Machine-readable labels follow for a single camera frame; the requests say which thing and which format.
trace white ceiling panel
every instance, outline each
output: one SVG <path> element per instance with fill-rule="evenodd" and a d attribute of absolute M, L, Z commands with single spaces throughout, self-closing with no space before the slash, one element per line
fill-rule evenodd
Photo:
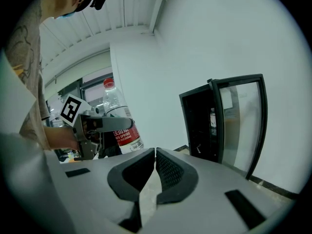
<path fill-rule="evenodd" d="M 110 32 L 114 35 L 122 32 L 121 29 L 132 32 L 127 29 L 138 27 L 140 30 L 142 25 L 148 29 L 152 14 L 156 16 L 155 2 L 156 0 L 106 0 L 99 11 L 87 7 L 68 18 L 46 20 L 40 26 L 43 76 L 48 74 L 45 79 L 58 75 L 60 60 L 64 58 L 68 63 L 72 49 L 75 49 L 72 63 L 76 63 L 79 61 L 77 57 L 85 57 L 86 50 L 88 54 L 94 54 L 92 49 L 99 51 L 99 46 L 107 46 L 107 43 L 98 41 L 109 39 Z"/>

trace person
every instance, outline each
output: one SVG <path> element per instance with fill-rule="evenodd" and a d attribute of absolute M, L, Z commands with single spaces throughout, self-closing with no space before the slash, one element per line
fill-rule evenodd
<path fill-rule="evenodd" d="M 79 150 L 71 128 L 43 126 L 49 117 L 45 103 L 40 61 L 39 26 L 47 18 L 69 16 L 83 10 L 91 0 L 34 0 L 21 16 L 7 41 L 4 52 L 16 75 L 37 99 L 21 127 L 20 134 L 33 139 L 44 150 Z"/>

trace ceiling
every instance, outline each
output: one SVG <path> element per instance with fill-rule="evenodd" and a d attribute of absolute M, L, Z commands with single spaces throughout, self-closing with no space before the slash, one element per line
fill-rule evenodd
<path fill-rule="evenodd" d="M 106 0 L 101 10 L 87 7 L 68 18 L 40 26 L 43 78 L 47 85 L 75 63 L 109 49 L 120 32 L 152 33 L 162 0 Z"/>

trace mouth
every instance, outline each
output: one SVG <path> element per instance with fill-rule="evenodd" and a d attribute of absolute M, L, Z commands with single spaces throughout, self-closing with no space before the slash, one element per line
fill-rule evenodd
<path fill-rule="evenodd" d="M 72 6 L 75 6 L 78 0 L 72 0 Z"/>

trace black cabinet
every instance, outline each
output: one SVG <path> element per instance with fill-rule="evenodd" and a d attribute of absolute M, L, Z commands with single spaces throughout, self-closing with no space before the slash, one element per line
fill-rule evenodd
<path fill-rule="evenodd" d="M 190 154 L 226 165 L 248 179 L 259 160 L 267 128 L 263 76 L 207 83 L 180 95 Z"/>

